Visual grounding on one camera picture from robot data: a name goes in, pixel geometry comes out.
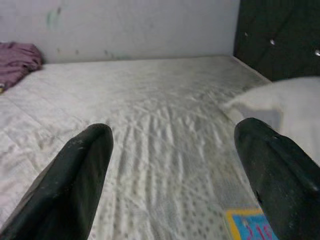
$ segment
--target white mattress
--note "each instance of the white mattress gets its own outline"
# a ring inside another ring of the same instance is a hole
[[[228,56],[44,65],[0,96],[0,225],[67,140],[106,123],[89,239],[227,239],[224,210],[256,202],[218,106],[266,83]]]

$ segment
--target wall stain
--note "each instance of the wall stain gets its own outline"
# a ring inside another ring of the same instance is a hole
[[[59,6],[55,10],[51,10],[46,15],[46,26],[47,28],[57,27],[58,20],[61,15],[62,7]]]

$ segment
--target white wall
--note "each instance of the white wall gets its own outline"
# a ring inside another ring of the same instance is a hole
[[[240,0],[0,0],[0,41],[48,62],[232,54]]]

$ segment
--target blue label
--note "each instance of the blue label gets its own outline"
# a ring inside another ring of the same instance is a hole
[[[278,240],[265,215],[232,215],[242,240]]]

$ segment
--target wrinkled mattress cover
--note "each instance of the wrinkled mattress cover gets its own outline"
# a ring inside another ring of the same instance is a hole
[[[224,211],[257,203],[219,105],[267,83],[229,56],[45,64],[0,96],[0,226],[71,137],[105,123],[90,240],[228,239]]]

